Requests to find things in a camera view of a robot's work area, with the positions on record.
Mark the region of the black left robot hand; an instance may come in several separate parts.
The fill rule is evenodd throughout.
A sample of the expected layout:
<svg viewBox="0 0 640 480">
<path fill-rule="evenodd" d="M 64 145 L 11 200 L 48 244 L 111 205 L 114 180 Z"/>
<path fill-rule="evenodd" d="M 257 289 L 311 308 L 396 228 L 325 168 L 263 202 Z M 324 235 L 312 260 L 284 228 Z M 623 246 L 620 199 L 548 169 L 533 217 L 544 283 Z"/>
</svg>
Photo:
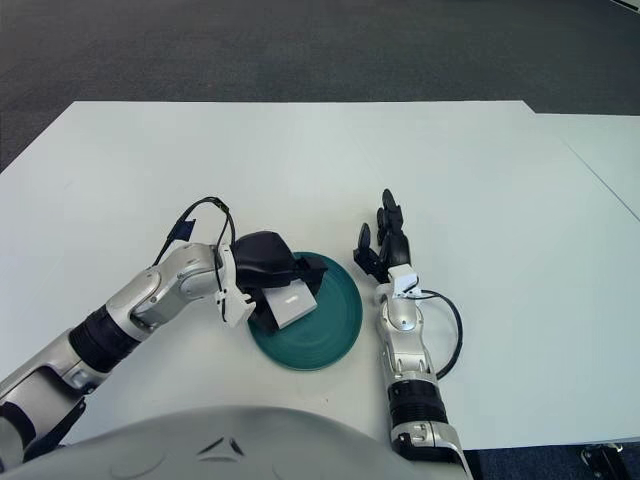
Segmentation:
<svg viewBox="0 0 640 480">
<path fill-rule="evenodd" d="M 311 254 L 296 256 L 271 231 L 245 235 L 232 245 L 237 285 L 255 303 L 249 322 L 266 334 L 280 331 L 317 308 L 328 266 Z"/>
</svg>

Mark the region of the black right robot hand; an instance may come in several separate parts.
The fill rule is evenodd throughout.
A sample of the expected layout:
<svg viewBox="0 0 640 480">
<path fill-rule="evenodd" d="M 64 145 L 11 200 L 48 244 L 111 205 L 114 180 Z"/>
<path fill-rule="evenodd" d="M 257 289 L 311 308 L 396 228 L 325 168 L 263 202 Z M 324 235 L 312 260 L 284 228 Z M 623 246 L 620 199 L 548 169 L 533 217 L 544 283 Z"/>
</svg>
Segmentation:
<svg viewBox="0 0 640 480">
<path fill-rule="evenodd" d="M 371 228 L 363 223 L 353 250 L 353 260 L 367 275 L 379 284 L 389 282 L 392 267 L 411 264 L 409 239 L 403 231 L 402 208 L 389 189 L 382 192 L 382 205 L 376 213 L 376 240 L 379 251 L 371 247 Z"/>
</svg>

